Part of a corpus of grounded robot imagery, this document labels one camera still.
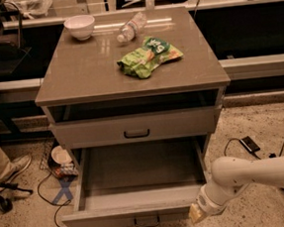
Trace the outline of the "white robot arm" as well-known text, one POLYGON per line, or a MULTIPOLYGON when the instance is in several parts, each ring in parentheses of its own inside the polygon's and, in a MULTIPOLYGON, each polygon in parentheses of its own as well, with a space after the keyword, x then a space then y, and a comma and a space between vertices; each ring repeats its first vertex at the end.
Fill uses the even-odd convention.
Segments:
POLYGON ((223 156, 210 168, 209 180, 190 205, 188 214, 193 223, 223 212, 251 183, 284 188, 284 156, 257 161, 223 156))

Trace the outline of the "yellow white gripper body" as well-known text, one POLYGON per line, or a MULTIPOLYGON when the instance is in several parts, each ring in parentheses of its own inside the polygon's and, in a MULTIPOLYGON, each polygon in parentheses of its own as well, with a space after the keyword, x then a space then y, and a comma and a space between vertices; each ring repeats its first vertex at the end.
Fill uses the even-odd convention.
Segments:
POLYGON ((226 207, 223 191, 216 184, 204 184, 194 203, 190 205, 189 218, 193 223, 199 223, 208 216, 222 214, 226 207))

